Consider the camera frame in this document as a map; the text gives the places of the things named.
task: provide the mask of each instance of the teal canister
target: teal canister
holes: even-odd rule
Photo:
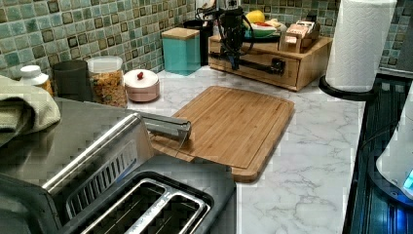
[[[162,33],[165,70],[189,75],[201,68],[200,31],[176,27]]]

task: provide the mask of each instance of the paper towel holder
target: paper towel holder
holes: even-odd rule
[[[327,81],[325,80],[325,75],[321,76],[321,78],[319,79],[319,88],[326,94],[333,96],[335,98],[354,100],[354,101],[372,100],[376,97],[378,93],[377,92],[378,87],[375,85],[373,85],[373,88],[371,88],[370,91],[361,92],[361,93],[338,90],[328,85]]]

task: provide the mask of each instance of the kitchen counter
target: kitchen counter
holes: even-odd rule
[[[261,177],[237,184],[238,233],[341,233],[364,102],[331,97],[319,80],[298,93],[202,67],[185,77],[159,74],[161,96],[130,109],[171,116],[209,86],[277,96],[294,113]]]

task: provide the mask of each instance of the dish towel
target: dish towel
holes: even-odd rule
[[[0,76],[0,147],[59,120],[57,104],[47,91]]]

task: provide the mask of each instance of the bamboo cutting board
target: bamboo cutting board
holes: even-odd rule
[[[186,161],[195,157],[232,168],[235,181],[254,181],[276,145],[294,103],[255,92],[212,86],[173,117],[191,121],[192,134],[180,145],[152,136],[152,144]]]

